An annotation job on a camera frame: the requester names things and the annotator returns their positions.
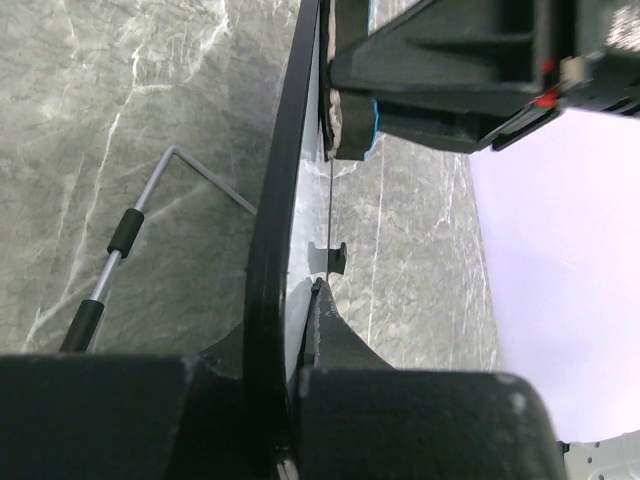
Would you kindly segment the blue whiteboard eraser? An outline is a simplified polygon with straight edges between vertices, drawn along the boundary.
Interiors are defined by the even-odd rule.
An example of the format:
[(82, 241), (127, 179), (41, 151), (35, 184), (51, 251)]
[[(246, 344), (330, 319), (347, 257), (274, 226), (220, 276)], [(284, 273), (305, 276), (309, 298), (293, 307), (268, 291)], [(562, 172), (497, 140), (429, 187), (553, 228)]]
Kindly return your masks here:
[(326, 158), (363, 161), (373, 148), (378, 131), (377, 102), (341, 92), (331, 85), (330, 62), (369, 33), (369, 1), (320, 3), (320, 86)]

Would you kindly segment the black-framed small whiteboard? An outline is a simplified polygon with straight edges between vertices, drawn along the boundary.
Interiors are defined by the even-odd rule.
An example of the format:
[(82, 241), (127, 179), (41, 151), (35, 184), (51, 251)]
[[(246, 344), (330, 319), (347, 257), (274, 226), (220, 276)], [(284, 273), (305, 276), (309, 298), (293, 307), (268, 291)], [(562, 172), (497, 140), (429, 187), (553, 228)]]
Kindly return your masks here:
[(289, 392), (296, 360), (286, 358), (286, 290), (303, 138), (319, 132), (320, 10), (300, 4), (249, 250), (242, 373), (257, 465), (273, 479), (297, 479), (296, 426)]

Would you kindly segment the metal wire whiteboard stand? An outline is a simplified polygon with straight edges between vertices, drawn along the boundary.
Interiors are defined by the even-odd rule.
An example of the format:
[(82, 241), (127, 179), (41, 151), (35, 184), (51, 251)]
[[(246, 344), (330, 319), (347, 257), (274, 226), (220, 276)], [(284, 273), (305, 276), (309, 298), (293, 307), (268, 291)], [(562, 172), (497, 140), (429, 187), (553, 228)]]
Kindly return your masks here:
[(91, 295), (87, 299), (83, 299), (78, 306), (58, 349), (60, 353), (85, 353), (91, 346), (99, 328), (105, 310), (105, 301), (116, 271), (120, 262), (129, 256), (145, 221), (144, 211), (174, 157), (179, 158), (245, 211), (253, 216), (257, 215), (257, 208), (254, 205), (229, 183), (215, 175), (204, 164), (188, 153), (185, 148), (177, 144), (169, 146), (158, 160), (134, 206), (123, 213), (107, 247), (108, 259), (100, 272)]

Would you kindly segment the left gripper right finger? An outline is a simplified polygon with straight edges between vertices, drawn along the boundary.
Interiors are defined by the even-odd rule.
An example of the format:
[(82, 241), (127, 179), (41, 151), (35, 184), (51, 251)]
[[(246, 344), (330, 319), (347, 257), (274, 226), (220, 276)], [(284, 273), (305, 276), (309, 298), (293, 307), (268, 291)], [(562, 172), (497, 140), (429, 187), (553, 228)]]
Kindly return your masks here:
[(397, 370), (312, 289), (299, 376), (303, 479), (559, 479), (546, 408), (507, 373)]

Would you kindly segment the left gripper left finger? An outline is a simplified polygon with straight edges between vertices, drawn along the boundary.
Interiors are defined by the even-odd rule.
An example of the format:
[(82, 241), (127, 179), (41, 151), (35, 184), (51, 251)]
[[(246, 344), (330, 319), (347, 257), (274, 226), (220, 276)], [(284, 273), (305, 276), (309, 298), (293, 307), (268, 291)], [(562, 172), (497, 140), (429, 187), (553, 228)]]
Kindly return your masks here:
[(1, 359), (5, 479), (264, 479), (244, 384), (280, 378), (280, 337), (237, 327), (204, 354)]

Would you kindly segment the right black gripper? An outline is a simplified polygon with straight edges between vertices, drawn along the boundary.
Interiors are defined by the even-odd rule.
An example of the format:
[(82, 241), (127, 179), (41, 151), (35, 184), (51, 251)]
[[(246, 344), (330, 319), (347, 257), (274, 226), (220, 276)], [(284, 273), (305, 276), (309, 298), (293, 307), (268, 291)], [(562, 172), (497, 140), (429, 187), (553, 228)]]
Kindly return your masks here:
[(501, 151), (568, 109), (639, 117), (639, 3), (419, 1), (329, 74), (376, 101), (385, 133)]

